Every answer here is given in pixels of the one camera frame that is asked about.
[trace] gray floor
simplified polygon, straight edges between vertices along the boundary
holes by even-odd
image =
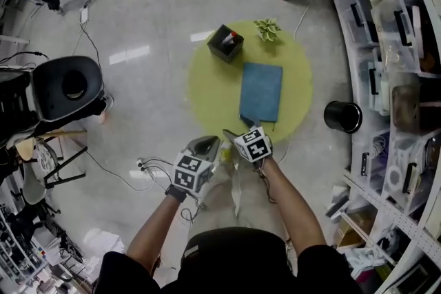
[[[14,34],[31,39],[26,50],[38,50],[51,59],[72,54],[96,58],[96,52],[81,34],[78,9],[86,0],[61,0],[68,13],[60,17],[46,7],[32,18],[27,6],[19,16]],[[94,40],[103,68],[106,89],[115,105],[104,125],[92,119],[81,124],[88,129],[90,153],[110,171],[137,189],[140,179],[136,159],[158,156],[173,161],[193,138],[203,135],[185,97],[186,69],[197,42],[192,34],[216,29],[221,23],[277,17],[282,29],[293,32],[309,0],[92,0],[87,31]],[[347,57],[332,0],[312,0],[297,35],[313,72],[311,109],[296,130],[281,167],[304,195],[323,227],[332,184],[349,164],[350,139],[328,129],[322,119],[325,105],[351,96]],[[115,63],[126,51],[142,55]],[[41,58],[20,62],[39,63]],[[66,142],[72,151],[76,148]],[[275,146],[280,158],[287,141]],[[88,272],[96,277],[99,260],[110,249],[123,250],[163,198],[157,185],[135,192],[112,174],[99,169],[87,156],[79,169],[86,179],[61,185],[52,192],[65,227],[90,260]],[[158,182],[167,186],[166,178]],[[188,200],[184,207],[194,209]],[[186,243],[188,223],[177,216],[163,250],[166,266],[179,267]]]

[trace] small plant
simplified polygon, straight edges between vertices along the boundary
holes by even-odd
[[[277,31],[281,31],[282,29],[277,24],[277,19],[275,17],[270,19],[255,20],[254,24],[259,30],[264,41],[274,42],[278,40]]]

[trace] yellow round mat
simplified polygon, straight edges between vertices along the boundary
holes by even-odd
[[[225,139],[222,130],[236,134],[248,128],[239,118],[243,63],[249,61],[283,67],[278,121],[262,123],[276,143],[302,122],[312,100],[312,73],[302,46],[288,32],[278,32],[279,42],[264,42],[252,21],[227,25],[244,37],[242,51],[227,64],[208,49],[211,36],[195,51],[188,75],[188,99],[209,135]]]

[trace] blue notebook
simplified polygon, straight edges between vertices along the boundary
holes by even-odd
[[[245,63],[240,94],[240,115],[275,123],[282,90],[283,68]]]

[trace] black cup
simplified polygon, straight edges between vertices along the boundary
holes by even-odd
[[[353,134],[360,129],[363,114],[355,103],[333,101],[326,106],[323,118],[331,129]]]

